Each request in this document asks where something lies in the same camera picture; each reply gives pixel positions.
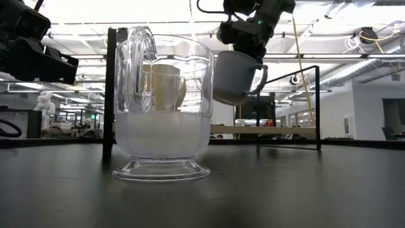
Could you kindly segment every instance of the white liquid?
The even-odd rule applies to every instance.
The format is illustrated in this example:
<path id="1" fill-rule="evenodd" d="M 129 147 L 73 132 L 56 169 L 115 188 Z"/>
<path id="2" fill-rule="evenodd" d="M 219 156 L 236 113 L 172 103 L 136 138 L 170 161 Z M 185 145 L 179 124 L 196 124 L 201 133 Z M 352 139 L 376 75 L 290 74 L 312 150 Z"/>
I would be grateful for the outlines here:
<path id="1" fill-rule="evenodd" d="M 207 116 L 179 111 L 117 113 L 116 141 L 123 152 L 148 158 L 184 158 L 207 148 Z"/>

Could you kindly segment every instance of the metal pole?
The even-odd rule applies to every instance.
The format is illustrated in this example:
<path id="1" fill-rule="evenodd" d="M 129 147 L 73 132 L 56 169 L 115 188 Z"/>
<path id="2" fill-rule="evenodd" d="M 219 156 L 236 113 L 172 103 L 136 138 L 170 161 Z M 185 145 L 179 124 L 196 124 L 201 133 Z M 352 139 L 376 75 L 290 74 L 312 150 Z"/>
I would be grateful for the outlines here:
<path id="1" fill-rule="evenodd" d="M 80 126 L 83 126 L 83 110 L 80 110 Z"/>
<path id="2" fill-rule="evenodd" d="M 94 129 L 96 129 L 97 124 L 97 113 L 94 114 Z"/>
<path id="3" fill-rule="evenodd" d="M 321 150 L 321 117 L 320 117 L 320 113 L 321 113 L 321 103 L 320 103 L 320 70 L 319 70 L 319 66 L 315 66 L 315 117 L 316 117 L 316 149 L 318 151 Z"/>
<path id="4" fill-rule="evenodd" d="M 258 95 L 256 96 L 256 101 L 257 101 L 257 105 L 256 105 L 256 126 L 260 127 L 260 109 L 261 109 L 261 105 L 260 105 L 260 92 L 258 93 Z"/>
<path id="5" fill-rule="evenodd" d="M 114 79 L 115 79 L 116 30 L 108 29 L 106 93 L 104 98 L 103 158 L 111 158 L 113 149 Z"/>

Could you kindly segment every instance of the beige cup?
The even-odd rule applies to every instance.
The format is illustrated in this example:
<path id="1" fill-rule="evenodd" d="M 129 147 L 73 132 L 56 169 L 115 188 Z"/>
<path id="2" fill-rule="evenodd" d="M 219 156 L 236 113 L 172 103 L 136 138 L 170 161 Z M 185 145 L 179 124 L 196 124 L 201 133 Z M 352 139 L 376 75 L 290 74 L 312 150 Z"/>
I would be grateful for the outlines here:
<path id="1" fill-rule="evenodd" d="M 145 91 L 152 92 L 154 111 L 178 111 L 187 90 L 180 69 L 165 64 L 144 65 L 143 85 Z"/>

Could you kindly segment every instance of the pitcher handle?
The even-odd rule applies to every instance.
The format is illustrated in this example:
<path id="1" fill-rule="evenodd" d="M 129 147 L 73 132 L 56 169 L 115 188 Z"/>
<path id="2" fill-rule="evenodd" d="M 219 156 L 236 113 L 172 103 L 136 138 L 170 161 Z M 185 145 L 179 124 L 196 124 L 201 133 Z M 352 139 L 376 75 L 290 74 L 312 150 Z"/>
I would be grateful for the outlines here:
<path id="1" fill-rule="evenodd" d="M 152 93 L 145 90 L 143 64 L 156 59 L 156 45 L 152 32 L 146 26 L 128 31 L 127 67 L 125 70 L 125 105 L 133 113 L 147 113 L 152 106 Z"/>
<path id="2" fill-rule="evenodd" d="M 260 83 L 256 87 L 255 90 L 253 90 L 251 92 L 248 92 L 247 93 L 248 95 L 256 95 L 256 94 L 258 94 L 264 88 L 264 86 L 266 85 L 267 76 L 268 76 L 268 73 L 267 73 L 267 68 L 268 67 L 266 65 L 262 65 L 262 64 L 257 64 L 256 66 L 254 66 L 254 68 L 261 68 L 261 67 L 263 67 L 263 76 L 262 76 L 262 78 L 260 80 Z"/>

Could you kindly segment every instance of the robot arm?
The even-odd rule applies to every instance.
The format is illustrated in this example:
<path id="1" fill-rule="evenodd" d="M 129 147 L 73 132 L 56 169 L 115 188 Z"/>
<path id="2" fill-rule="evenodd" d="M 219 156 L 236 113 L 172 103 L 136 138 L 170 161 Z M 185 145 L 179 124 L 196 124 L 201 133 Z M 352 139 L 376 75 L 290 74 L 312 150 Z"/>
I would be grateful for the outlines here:
<path id="1" fill-rule="evenodd" d="M 223 8 L 227 15 L 242 13 L 252 18 L 246 21 L 229 19 L 222 22 L 217 38 L 224 44 L 233 44 L 234 50 L 252 56 L 258 63 L 266 54 L 266 45 L 273 37 L 274 29 L 283 12 L 292 13 L 294 0 L 224 0 Z"/>

